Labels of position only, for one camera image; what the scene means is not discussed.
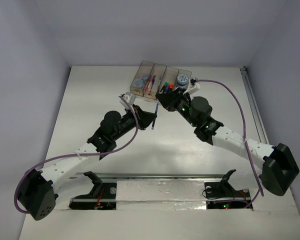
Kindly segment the clear blue pen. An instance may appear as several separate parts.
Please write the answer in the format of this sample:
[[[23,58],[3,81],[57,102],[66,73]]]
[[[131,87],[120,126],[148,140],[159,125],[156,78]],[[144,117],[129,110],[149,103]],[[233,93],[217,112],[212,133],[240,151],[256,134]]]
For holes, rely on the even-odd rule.
[[[158,109],[159,109],[159,102],[157,101],[156,102],[155,111],[154,111],[155,117],[154,117],[154,119],[152,121],[151,130],[154,130],[154,128],[155,128],[155,122],[156,122],[156,118],[158,116]]]

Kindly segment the pink gel pen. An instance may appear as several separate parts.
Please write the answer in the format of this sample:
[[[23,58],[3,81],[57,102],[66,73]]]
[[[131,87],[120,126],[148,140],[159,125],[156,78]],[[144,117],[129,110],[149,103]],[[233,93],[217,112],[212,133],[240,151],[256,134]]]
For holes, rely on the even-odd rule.
[[[148,81],[147,81],[147,83],[146,83],[146,87],[145,87],[145,91],[147,92],[147,91],[149,91],[150,90],[150,88],[151,88],[151,85],[152,85],[152,77],[149,77],[149,79],[148,79]]]

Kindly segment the blue capped pen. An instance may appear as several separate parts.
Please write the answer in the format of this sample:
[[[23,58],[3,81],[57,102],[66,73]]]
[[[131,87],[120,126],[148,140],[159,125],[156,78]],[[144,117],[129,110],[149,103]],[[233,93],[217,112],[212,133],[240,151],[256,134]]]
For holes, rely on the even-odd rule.
[[[156,75],[154,75],[154,76],[152,77],[150,92],[152,91],[152,89],[153,89],[153,87],[154,87],[155,81],[156,81]]]

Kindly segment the paperclip jar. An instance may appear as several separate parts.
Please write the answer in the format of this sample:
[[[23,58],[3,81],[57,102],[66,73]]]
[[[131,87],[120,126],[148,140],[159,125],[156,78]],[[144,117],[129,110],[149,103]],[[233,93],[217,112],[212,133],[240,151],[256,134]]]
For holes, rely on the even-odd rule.
[[[140,75],[139,75],[139,78],[142,79],[143,81],[146,81],[148,78],[149,78],[149,73],[148,72],[142,72]]]
[[[132,82],[132,86],[134,88],[143,88],[144,87],[144,81],[140,78],[137,78],[137,79],[134,79],[133,82]]]

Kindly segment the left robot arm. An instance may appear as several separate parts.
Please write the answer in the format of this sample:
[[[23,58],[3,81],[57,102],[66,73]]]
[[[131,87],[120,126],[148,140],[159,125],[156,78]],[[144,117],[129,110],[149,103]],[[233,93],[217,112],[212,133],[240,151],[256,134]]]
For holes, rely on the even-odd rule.
[[[15,208],[29,214],[36,221],[47,217],[63,195],[63,185],[76,173],[96,160],[119,152],[116,141],[131,130],[143,131],[157,118],[154,112],[142,110],[138,105],[125,107],[125,114],[107,112],[95,133],[75,153],[60,155],[45,160],[55,164],[38,165],[26,171],[14,192]]]

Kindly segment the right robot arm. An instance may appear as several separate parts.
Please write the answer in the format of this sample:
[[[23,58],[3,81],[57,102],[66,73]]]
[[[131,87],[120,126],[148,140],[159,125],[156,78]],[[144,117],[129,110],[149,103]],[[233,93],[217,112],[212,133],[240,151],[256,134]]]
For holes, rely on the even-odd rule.
[[[157,100],[169,112],[177,111],[194,127],[194,134],[202,142],[228,150],[253,163],[260,169],[257,179],[276,196],[284,196],[300,172],[290,148],[245,139],[211,117],[213,108],[202,96],[190,97],[183,88],[156,94]]]

